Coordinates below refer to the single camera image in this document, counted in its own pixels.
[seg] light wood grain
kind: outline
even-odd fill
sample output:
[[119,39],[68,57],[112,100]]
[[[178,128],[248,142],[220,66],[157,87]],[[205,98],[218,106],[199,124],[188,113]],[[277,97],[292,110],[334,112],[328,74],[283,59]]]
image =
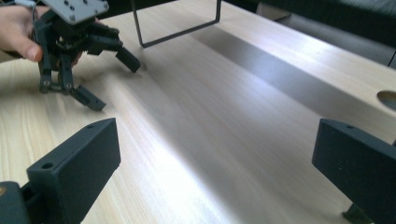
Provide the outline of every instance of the light wood grain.
[[[151,39],[210,20],[213,0],[139,11]],[[376,99],[396,73],[222,3],[219,24],[148,49],[132,14],[104,23],[142,63],[84,55],[74,68],[103,112],[41,94],[37,65],[0,64],[0,180],[83,126],[116,118],[121,165],[84,223],[347,223],[350,201],[311,164],[320,118],[391,143],[395,112]]]

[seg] dark floor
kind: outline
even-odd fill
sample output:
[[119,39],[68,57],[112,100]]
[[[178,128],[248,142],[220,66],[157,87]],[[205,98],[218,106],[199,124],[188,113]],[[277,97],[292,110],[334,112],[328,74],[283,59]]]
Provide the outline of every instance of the dark floor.
[[391,48],[357,35],[352,35],[331,26],[311,21],[294,14],[280,19],[277,22],[307,35],[326,41],[339,48],[359,54],[362,57],[396,68],[396,62],[395,60],[392,60],[392,56],[396,50],[395,48]]

